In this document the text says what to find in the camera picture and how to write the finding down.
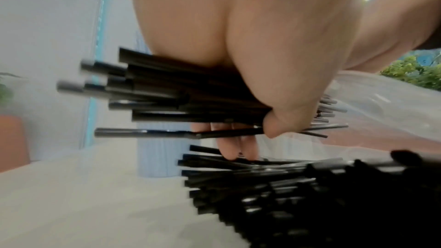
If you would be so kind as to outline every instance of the white table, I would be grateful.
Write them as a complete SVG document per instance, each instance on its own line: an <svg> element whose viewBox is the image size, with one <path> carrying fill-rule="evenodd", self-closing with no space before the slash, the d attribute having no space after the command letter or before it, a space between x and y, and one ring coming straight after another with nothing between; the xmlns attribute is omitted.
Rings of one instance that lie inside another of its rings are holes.
<svg viewBox="0 0 441 248"><path fill-rule="evenodd" d="M0 247L248 247L187 192L181 178L138 177L135 140L33 163L0 174Z"/></svg>

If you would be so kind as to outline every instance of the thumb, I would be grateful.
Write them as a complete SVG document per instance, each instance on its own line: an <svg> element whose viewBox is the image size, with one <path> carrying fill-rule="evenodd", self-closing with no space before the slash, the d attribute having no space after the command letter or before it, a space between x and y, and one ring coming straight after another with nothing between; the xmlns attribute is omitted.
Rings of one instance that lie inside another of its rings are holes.
<svg viewBox="0 0 441 248"><path fill-rule="evenodd" d="M310 126L316 112L316 102L289 111L273 109L263 120L264 133L275 138L287 132L300 132Z"/></svg>

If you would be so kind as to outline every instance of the potted plant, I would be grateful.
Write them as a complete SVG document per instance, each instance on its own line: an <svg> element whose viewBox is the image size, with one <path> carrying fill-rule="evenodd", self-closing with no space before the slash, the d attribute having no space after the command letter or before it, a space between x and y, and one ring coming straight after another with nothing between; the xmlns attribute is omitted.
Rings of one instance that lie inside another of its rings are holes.
<svg viewBox="0 0 441 248"><path fill-rule="evenodd" d="M13 98L12 89L3 83L5 77L20 78L0 72L0 108ZM0 172L27 165L29 162L22 120L18 116L2 114L0 110Z"/></svg>

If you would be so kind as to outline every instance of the terracotta pot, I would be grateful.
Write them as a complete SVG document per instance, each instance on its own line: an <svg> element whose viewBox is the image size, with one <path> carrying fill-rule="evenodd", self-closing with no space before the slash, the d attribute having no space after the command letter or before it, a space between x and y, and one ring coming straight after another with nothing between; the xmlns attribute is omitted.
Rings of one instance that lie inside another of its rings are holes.
<svg viewBox="0 0 441 248"><path fill-rule="evenodd" d="M0 115L0 173L29 163L28 144L21 119Z"/></svg>

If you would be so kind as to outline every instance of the skin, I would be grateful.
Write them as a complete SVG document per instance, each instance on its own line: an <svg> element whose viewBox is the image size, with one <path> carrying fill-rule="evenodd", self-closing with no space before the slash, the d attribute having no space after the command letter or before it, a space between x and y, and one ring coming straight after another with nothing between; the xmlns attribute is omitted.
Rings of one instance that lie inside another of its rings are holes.
<svg viewBox="0 0 441 248"><path fill-rule="evenodd" d="M373 0L367 7L363 0L134 0L134 4L154 54L239 71L255 97L273 108L264 119L265 134L272 138L309 126L318 100L340 69L375 72L424 42L441 20L441 5L428 8L436 1ZM425 9L415 12L417 7ZM252 136L219 139L217 144L227 159L239 152L250 160L258 157Z"/></svg>

